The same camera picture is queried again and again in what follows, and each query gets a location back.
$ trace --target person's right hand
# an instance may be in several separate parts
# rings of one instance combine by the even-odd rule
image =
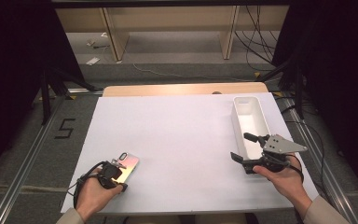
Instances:
[[[301,170],[300,163],[296,158],[291,156],[287,156],[286,158],[293,166]],[[271,181],[275,189],[286,197],[293,204],[301,217],[304,218],[307,209],[312,204],[312,200],[305,191],[301,176],[297,171],[291,168],[284,168],[278,173],[273,173],[263,166],[255,166],[254,171]]]

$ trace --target floor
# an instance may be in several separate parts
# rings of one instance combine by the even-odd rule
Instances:
[[[243,35],[251,36],[253,32],[238,33],[246,44]],[[77,61],[85,74],[87,81],[95,84],[109,85],[106,79],[101,78],[109,69],[117,69],[127,77],[120,77],[121,84],[135,83],[134,79],[126,79],[136,72],[145,74],[144,79],[150,74],[165,77],[182,78],[189,81],[188,77],[178,77],[181,71],[178,67],[196,70],[197,74],[207,66],[222,66],[233,69],[239,64],[252,66],[243,79],[253,79],[255,74],[264,74],[271,68],[264,60],[252,53],[247,54],[245,46],[234,36],[233,48],[229,60],[223,60],[218,41],[218,33],[214,32],[172,32],[172,33],[133,33],[127,44],[123,60],[116,62],[111,57],[107,38],[102,34],[67,34],[71,42]],[[262,33],[268,43],[271,53],[279,36],[279,32]],[[90,40],[95,43],[88,46]],[[253,44],[251,46],[263,57],[271,57],[269,51]],[[86,65],[92,58],[100,59],[94,65]],[[200,81],[214,82],[209,74],[202,73]],[[276,91],[279,76],[266,82],[270,91]],[[69,88],[78,88],[68,83]],[[284,92],[285,96],[291,96],[291,92]],[[27,119],[19,129],[11,144],[0,159],[0,223],[53,223],[60,217],[60,208],[65,196],[70,177],[76,167],[78,155],[81,151],[87,129],[92,118],[93,108],[100,96],[96,94],[71,94],[74,98],[62,99],[60,97],[51,100],[53,103],[53,118],[48,125],[41,127],[42,105],[39,95],[35,97],[34,107],[27,115]],[[337,210],[351,223],[358,223],[358,180],[351,167],[346,163],[345,157],[340,155],[334,139],[323,119],[317,114],[311,99],[305,94],[303,100],[304,120],[300,120],[294,110],[283,113],[287,126],[294,140],[299,144],[312,148],[312,153],[301,154],[307,165],[315,184],[322,186],[321,194],[329,199]],[[277,104],[281,110],[293,104],[291,99],[277,98]],[[62,136],[60,127],[62,121],[73,122],[75,132],[68,139],[60,139]],[[13,190],[14,197],[8,197]],[[259,223],[296,223],[292,210],[280,210],[255,213]],[[89,223],[121,223],[124,217],[94,217]]]

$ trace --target hand-mounted device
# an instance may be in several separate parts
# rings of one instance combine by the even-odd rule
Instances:
[[[254,174],[254,166],[264,166],[271,172],[280,172],[286,167],[296,170],[303,179],[302,172],[296,167],[292,166],[290,161],[286,159],[287,156],[295,157],[294,155],[287,154],[290,152],[300,152],[307,150],[297,143],[288,141],[283,137],[275,134],[266,136],[255,136],[251,133],[244,133],[243,137],[252,142],[258,142],[263,148],[261,157],[258,160],[244,160],[242,156],[231,152],[231,159],[242,164],[246,174]]]
[[[83,188],[84,183],[91,177],[97,178],[101,186],[105,189],[113,189],[117,185],[121,185],[123,186],[123,190],[121,192],[124,192],[128,187],[124,181],[135,168],[138,161],[138,158],[127,152],[124,152],[120,155],[118,160],[113,159],[111,162],[101,161],[94,165],[87,173],[79,177],[76,183],[69,188],[71,189],[76,186],[74,194],[70,193],[68,189],[68,193],[74,196],[74,208],[76,208],[77,198],[81,189]],[[93,173],[93,171],[99,166],[102,166],[101,171],[99,173]]]

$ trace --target hand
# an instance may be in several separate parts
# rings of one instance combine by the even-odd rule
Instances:
[[[121,185],[113,189],[104,189],[97,178],[89,178],[78,196],[76,211],[86,222],[94,213],[101,211],[122,190]]]
[[[288,156],[287,159],[297,169],[301,169],[300,163],[296,158]],[[286,197],[293,204],[301,217],[304,218],[308,208],[312,204],[312,200],[305,191],[301,182],[301,176],[298,172],[290,168],[284,168],[278,173],[273,173],[263,166],[255,166],[254,171],[270,180],[275,189]]]

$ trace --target person's left hand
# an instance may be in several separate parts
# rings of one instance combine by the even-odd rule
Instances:
[[[123,186],[121,185],[117,185],[113,189],[104,189],[97,178],[89,178],[78,196],[76,211],[86,222],[94,213],[101,211],[122,190]]]

